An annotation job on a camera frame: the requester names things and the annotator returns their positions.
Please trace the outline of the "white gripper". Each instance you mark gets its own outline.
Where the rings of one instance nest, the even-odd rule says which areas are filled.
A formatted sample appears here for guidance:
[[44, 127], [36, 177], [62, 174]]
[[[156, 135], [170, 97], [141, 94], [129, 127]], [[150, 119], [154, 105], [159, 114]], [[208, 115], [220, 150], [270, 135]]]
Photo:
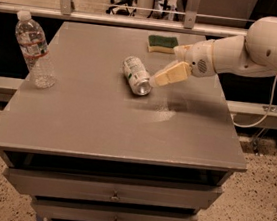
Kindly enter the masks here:
[[152, 87], [161, 87], [186, 80], [190, 75], [201, 78], [216, 74], [213, 63], [214, 40], [173, 48], [176, 60], [149, 78]]

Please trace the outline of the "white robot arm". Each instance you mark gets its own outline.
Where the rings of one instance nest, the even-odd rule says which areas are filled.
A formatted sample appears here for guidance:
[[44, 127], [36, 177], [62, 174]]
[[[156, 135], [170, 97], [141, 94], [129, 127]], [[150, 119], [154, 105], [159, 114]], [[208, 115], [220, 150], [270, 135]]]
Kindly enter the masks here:
[[246, 35], [230, 36], [175, 47], [176, 61], [150, 78], [153, 87], [231, 73], [247, 77], [277, 75], [277, 18], [264, 17]]

